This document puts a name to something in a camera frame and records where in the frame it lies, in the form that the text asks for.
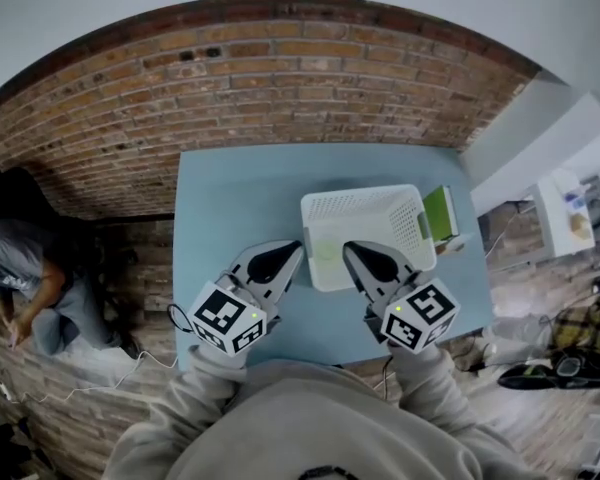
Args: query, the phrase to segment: gray t-shirt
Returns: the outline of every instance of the gray t-shirt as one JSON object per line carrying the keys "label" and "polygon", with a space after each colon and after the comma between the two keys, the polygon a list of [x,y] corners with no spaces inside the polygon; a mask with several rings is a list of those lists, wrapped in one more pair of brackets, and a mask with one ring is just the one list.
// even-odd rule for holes
{"label": "gray t-shirt", "polygon": [[56,235],[35,224],[0,220],[0,289],[18,290],[31,300],[42,278],[45,253]]}

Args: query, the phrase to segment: sweatshirt sleeve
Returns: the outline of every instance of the sweatshirt sleeve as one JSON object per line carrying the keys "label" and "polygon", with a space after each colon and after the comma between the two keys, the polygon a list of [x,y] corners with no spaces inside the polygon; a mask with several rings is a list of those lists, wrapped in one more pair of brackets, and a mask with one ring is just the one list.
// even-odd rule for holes
{"label": "sweatshirt sleeve", "polygon": [[148,421],[122,435],[103,479],[166,478],[182,452],[222,417],[246,379],[247,354],[231,358],[207,344],[191,348],[189,354],[191,371],[171,381],[150,405]]}
{"label": "sweatshirt sleeve", "polygon": [[389,345],[402,397],[399,407],[455,437],[478,459],[485,480],[540,480],[511,444],[480,424],[451,376],[449,353],[433,346],[415,355]]}

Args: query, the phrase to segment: brick wall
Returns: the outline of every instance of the brick wall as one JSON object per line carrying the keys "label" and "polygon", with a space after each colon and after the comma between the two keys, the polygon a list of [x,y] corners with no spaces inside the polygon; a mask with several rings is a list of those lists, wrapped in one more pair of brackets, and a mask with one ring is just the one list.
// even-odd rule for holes
{"label": "brick wall", "polygon": [[211,0],[80,38],[0,89],[0,167],[59,211],[173,211],[182,151],[464,149],[538,68],[474,32],[353,0]]}

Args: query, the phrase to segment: gray sweatshirt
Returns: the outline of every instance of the gray sweatshirt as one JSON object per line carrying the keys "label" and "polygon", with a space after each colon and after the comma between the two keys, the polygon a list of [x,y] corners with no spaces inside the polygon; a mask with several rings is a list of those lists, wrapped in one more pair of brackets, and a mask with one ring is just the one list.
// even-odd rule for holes
{"label": "gray sweatshirt", "polygon": [[247,370],[246,354],[192,349],[190,371],[123,434],[104,478],[296,480],[321,466],[359,480],[545,478],[476,421],[446,352],[389,349],[399,409],[344,370],[291,361]]}

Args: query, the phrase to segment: light blue table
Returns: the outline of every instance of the light blue table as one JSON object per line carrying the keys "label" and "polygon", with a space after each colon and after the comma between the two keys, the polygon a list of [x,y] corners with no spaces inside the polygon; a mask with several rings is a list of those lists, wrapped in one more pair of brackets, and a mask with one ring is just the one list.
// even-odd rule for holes
{"label": "light blue table", "polygon": [[[376,144],[290,144],[183,153],[173,242],[173,291],[185,311],[205,281],[248,246],[302,240],[300,199],[312,192],[411,183],[423,195],[449,185],[464,250],[438,258],[435,273],[462,309],[447,337],[487,325],[492,303],[487,268],[467,178],[450,149]],[[349,363],[387,354],[362,321],[355,289],[322,293],[311,286],[306,260],[280,304],[282,323],[254,345],[250,362],[288,358]],[[180,368],[198,343],[176,331]]]}

